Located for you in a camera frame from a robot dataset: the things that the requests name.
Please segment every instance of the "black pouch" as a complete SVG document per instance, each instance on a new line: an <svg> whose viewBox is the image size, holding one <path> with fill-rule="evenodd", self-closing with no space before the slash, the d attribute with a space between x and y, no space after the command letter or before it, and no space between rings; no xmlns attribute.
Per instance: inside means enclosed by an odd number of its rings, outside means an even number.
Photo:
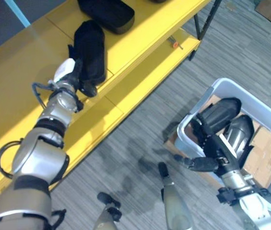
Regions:
<svg viewBox="0 0 271 230"><path fill-rule="evenodd" d="M106 79L105 35L93 20L83 22L74 34L69 56L83 62L79 90L89 97L97 94L96 85Z"/></svg>
<svg viewBox="0 0 271 230"><path fill-rule="evenodd" d="M134 23L134 10L121 0L78 0L81 11L116 34L128 31Z"/></svg>

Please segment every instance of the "black cable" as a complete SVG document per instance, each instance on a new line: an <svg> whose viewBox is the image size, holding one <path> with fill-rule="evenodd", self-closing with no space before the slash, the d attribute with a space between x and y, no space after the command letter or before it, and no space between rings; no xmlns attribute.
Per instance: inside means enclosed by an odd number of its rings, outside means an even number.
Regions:
<svg viewBox="0 0 271 230"><path fill-rule="evenodd" d="M5 145L3 145L0 149L0 160L1 160L1 157L3 155L3 153L10 147L12 146L15 146L15 145L20 145L22 142L22 139L21 140L15 140L15 141L11 141L11 142L8 142L6 143ZM0 163L0 173L2 173L5 177L7 178L10 178L12 179L12 174L6 172L2 167L1 167L1 163Z"/></svg>
<svg viewBox="0 0 271 230"><path fill-rule="evenodd" d="M45 109L46 105L44 104L43 100L41 100L40 93L37 91L37 87L40 88L40 89L43 89L43 90L51 90L51 91L53 91L54 88L53 88L52 85L44 85L44 84L41 84L41 83L38 83L38 82L34 82L32 84L32 90L33 90L33 93L34 93L36 99L40 103L41 107L43 107L43 109Z"/></svg>

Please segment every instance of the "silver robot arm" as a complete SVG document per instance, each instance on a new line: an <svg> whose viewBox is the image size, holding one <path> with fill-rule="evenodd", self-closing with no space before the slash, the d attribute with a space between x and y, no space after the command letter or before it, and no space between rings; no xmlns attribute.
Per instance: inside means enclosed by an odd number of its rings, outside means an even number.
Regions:
<svg viewBox="0 0 271 230"><path fill-rule="evenodd" d="M226 139L214 134L200 115L201 132L205 135L203 151L206 157L194 159L176 155L175 159L192 171L214 172L224 183L217 198L229 204L243 222L245 230L271 230L271 216L261 195L269 194L259 189L251 175L243 175Z"/></svg>
<svg viewBox="0 0 271 230"><path fill-rule="evenodd" d="M83 108L76 96L82 65L70 59L61 65L61 76L52 82L53 93L36 125L21 141L12 162L12 174L0 166L0 171L12 179L0 195L0 230L54 229L50 225L48 187L59 181L68 167L69 157L62 150L63 137L73 113ZM2 147L0 157L8 145Z"/></svg>

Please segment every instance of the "black object in bin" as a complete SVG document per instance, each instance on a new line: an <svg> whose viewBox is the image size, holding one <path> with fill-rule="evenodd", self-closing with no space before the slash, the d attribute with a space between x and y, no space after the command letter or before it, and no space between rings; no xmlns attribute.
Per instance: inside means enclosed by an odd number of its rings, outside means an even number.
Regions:
<svg viewBox="0 0 271 230"><path fill-rule="evenodd" d="M121 0L78 0L81 11L106 29L123 34L134 23L134 10Z"/></svg>
<svg viewBox="0 0 271 230"><path fill-rule="evenodd" d="M74 34L74 46L69 45L69 56L83 62L79 90L88 97L97 95L96 85L106 79L105 35L93 20L83 22Z"/></svg>

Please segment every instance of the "yellow table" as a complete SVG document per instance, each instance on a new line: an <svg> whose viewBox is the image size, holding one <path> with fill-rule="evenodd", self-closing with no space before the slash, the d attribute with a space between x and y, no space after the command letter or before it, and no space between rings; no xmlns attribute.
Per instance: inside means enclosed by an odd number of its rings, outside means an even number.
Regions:
<svg viewBox="0 0 271 230"><path fill-rule="evenodd" d="M135 10L135 23L125 34L104 30L107 79L95 98L79 94L85 109L65 135L69 173L162 80L200 44L180 27L210 0L124 0ZM31 92L34 81L46 83L68 57L75 30L89 17L76 0L68 0L0 46L0 147L18 140L34 126L42 112ZM173 35L183 49L173 49ZM46 100L48 93L43 94ZM8 170L16 148L1 159ZM0 174L0 192L9 183Z"/></svg>

